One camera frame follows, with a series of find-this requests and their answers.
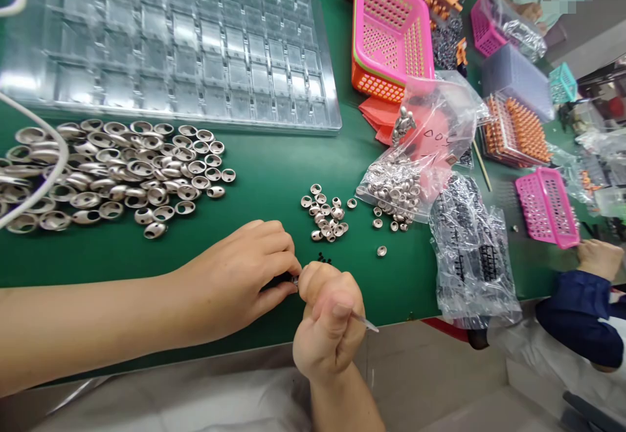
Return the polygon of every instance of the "pink basket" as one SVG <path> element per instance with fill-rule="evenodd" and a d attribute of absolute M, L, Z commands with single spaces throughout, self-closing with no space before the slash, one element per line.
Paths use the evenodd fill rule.
<path fill-rule="evenodd" d="M 474 46 L 485 57 L 489 57 L 506 45 L 507 40 L 489 22 L 482 7 L 483 0 L 478 0 L 471 9 L 471 30 L 474 32 Z"/>
<path fill-rule="evenodd" d="M 515 181 L 531 238 L 568 249 L 580 243 L 561 174 L 538 168 Z"/>
<path fill-rule="evenodd" d="M 355 0 L 352 55 L 384 80 L 434 78 L 430 16 L 423 0 Z"/>

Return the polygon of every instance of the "navy blue sleeve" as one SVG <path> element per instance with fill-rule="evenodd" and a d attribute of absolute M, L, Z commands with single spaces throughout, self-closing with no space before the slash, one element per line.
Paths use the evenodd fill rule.
<path fill-rule="evenodd" d="M 618 368 L 624 343 L 609 317 L 608 280 L 583 271 L 561 274 L 551 298 L 536 307 L 537 321 L 557 341 L 603 367 Z"/>

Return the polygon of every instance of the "worker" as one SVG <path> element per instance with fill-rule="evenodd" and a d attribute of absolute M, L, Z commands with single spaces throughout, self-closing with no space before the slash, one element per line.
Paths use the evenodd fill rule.
<path fill-rule="evenodd" d="M 299 284 L 281 282 L 261 290 L 285 272 L 299 277 Z M 252 221 L 178 270 L 157 277 L 1 289 L 0 397 L 161 350 L 221 339 L 296 292 L 306 307 L 293 340 L 293 360 L 310 384 L 310 406 L 292 401 L 289 391 L 280 393 L 302 383 L 295 369 L 260 374 L 253 382 L 219 377 L 209 383 L 196 371 L 183 379 L 188 387 L 181 389 L 182 397 L 166 395 L 169 405 L 154 400 L 153 383 L 145 393 L 121 387 L 122 377 L 61 409 L 36 430 L 304 431 L 311 428 L 305 414 L 310 410 L 315 430 L 384 432 L 352 362 L 365 334 L 351 315 L 365 315 L 357 283 L 348 272 L 321 262 L 301 268 L 291 236 L 278 221 Z M 127 377 L 158 375 L 158 370 Z M 175 370 L 169 385 L 176 384 L 174 377 Z M 194 383 L 212 389 L 198 388 L 201 395 L 194 397 Z M 268 397 L 283 401 L 263 401 Z M 89 401 L 95 406 L 81 409 Z M 167 426 L 168 407 L 170 414 L 184 409 L 185 426 L 180 416 Z M 190 418 L 194 407 L 205 414 Z"/>
<path fill-rule="evenodd" d="M 578 246 L 580 265 L 558 277 L 535 316 L 487 339 L 512 360 L 626 422 L 626 296 L 612 292 L 624 251 L 591 239 Z"/>

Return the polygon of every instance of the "teal basket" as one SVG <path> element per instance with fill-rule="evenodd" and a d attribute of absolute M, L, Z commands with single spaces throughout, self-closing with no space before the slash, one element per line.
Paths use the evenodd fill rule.
<path fill-rule="evenodd" d="M 563 104 L 576 100 L 577 90 L 578 83 L 576 83 L 574 75 L 565 62 L 550 73 L 552 104 Z"/>

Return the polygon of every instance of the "green workbench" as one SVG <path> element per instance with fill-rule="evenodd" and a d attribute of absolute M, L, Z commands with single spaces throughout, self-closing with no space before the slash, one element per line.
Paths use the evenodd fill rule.
<path fill-rule="evenodd" d="M 475 0 L 469 0 L 468 6 Z M 95 226 L 72 225 L 60 233 L 35 232 L 17 236 L 0 232 L 3 269 L 0 286 L 59 285 L 150 277 L 174 270 L 200 254 L 216 241 L 254 219 L 282 221 L 293 236 L 296 255 L 304 265 L 320 253 L 341 270 L 356 278 L 367 317 L 382 326 L 408 319 L 439 315 L 435 298 L 437 266 L 430 244 L 428 225 L 413 224 L 406 233 L 392 233 L 385 225 L 372 227 L 372 208 L 359 201 L 346 211 L 349 232 L 335 243 L 313 242 L 316 229 L 312 218 L 300 206 L 300 198 L 313 183 L 319 183 L 329 197 L 343 202 L 353 196 L 367 166 L 385 150 L 374 140 L 374 131 L 357 106 L 365 96 L 350 83 L 352 4 L 348 0 L 321 0 L 343 128 L 337 137 L 286 136 L 215 131 L 226 145 L 224 164 L 237 172 L 221 200 L 202 198 L 191 218 L 171 221 L 168 233 L 149 241 L 142 235 L 130 212 L 119 222 Z M 466 22 L 469 34 L 469 22 Z M 479 54 L 472 48 L 468 57 L 469 80 L 481 92 Z M 0 106 L 0 153 L 15 144 L 14 133 L 29 120 Z M 561 147 L 573 146 L 573 135 L 560 125 L 549 124 L 548 139 Z M 575 256 L 555 245 L 530 239 L 526 233 L 513 181 L 528 173 L 487 162 L 494 191 L 488 192 L 480 168 L 472 176 L 483 193 L 486 205 L 504 209 L 509 231 L 511 264 L 520 299 L 550 294 L 557 271 L 572 268 Z M 580 220 L 598 223 L 583 206 L 574 203 Z M 377 258 L 376 248 L 388 248 Z M 214 356 L 251 348 L 289 342 L 301 319 L 303 303 L 289 297 L 272 313 L 247 329 L 226 339 L 192 348 L 153 354 L 79 377 L 110 375 L 166 363 Z"/>

